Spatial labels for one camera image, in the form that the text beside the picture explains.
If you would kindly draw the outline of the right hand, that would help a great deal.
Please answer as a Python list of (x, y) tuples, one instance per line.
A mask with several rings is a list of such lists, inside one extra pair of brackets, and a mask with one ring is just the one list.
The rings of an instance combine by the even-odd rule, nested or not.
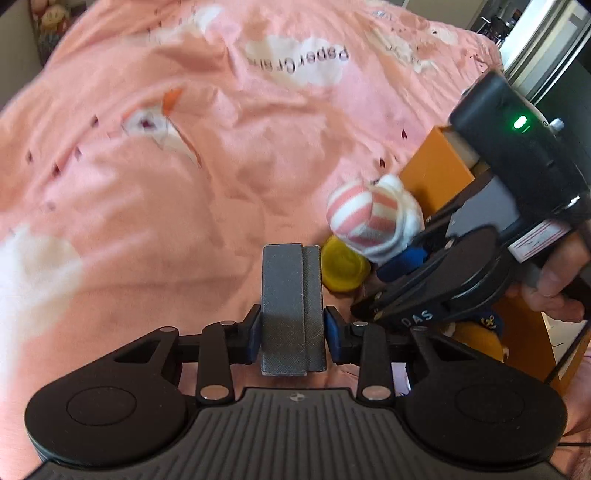
[(590, 252), (578, 233), (563, 240), (542, 268), (535, 287), (522, 286), (522, 297), (531, 310), (554, 320), (581, 322), (585, 308), (562, 291), (590, 262)]

